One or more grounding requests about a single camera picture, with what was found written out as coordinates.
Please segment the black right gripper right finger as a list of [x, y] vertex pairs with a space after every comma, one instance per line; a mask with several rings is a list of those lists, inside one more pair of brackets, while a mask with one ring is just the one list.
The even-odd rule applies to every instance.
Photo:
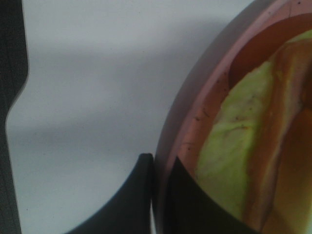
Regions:
[[179, 158], [171, 171], [165, 201], [167, 234], [255, 234], [216, 204], [196, 184]]

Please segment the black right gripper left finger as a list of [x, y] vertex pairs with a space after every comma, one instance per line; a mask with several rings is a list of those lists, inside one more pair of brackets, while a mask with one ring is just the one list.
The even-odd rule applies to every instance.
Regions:
[[140, 154], [116, 194], [70, 234], [150, 234], [153, 155]]

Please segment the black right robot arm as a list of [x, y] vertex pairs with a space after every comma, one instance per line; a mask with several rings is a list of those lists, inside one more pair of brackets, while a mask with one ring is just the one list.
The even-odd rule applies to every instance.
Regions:
[[26, 0], [7, 134], [24, 234], [64, 234], [156, 150], [188, 73], [248, 0]]

